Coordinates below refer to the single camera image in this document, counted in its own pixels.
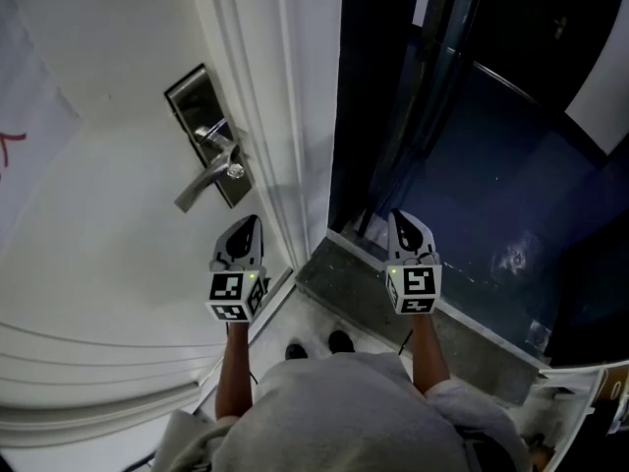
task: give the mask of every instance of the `white floor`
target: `white floor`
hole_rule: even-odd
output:
[[[293,290],[250,347],[252,373],[260,380],[266,371],[284,360],[284,351],[291,342],[299,342],[311,358],[331,355],[327,348],[327,337],[336,329],[345,330],[349,334],[356,351],[368,353],[393,351],[382,341],[342,321],[314,300]],[[412,361],[404,356],[401,359],[410,376]],[[216,391],[200,407],[201,411],[212,419],[215,393]]]

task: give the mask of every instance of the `step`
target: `step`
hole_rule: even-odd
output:
[[[297,288],[394,349],[411,322],[393,310],[384,274],[325,238],[296,277]],[[521,405],[538,368],[439,309],[432,314],[454,376],[510,405]]]

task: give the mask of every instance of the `white door frame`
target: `white door frame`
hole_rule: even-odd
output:
[[[209,53],[206,66],[222,108],[238,129],[283,255],[292,270],[299,269],[327,227],[341,0],[195,3]],[[254,324],[252,338],[290,291],[293,278],[278,286]],[[187,384],[54,414],[0,408],[0,446],[71,443],[153,420],[190,407],[195,399],[201,403],[216,383],[216,373],[214,368],[200,380],[201,387]]]

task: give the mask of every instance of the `white door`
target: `white door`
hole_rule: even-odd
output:
[[[164,98],[211,68],[195,0],[15,2],[83,125],[0,261],[0,405],[88,406],[198,381],[225,342],[203,304],[216,238],[254,213],[271,283],[289,261],[256,188],[233,209],[215,186],[186,214],[173,203],[201,171]]]

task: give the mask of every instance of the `foot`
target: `foot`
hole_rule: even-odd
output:
[[[327,344],[332,353],[339,353],[342,351],[354,353],[355,351],[352,339],[350,339],[350,336],[342,330],[334,330],[327,339]]]
[[[292,343],[286,346],[284,352],[285,360],[296,360],[298,358],[308,358],[308,353],[301,344]]]

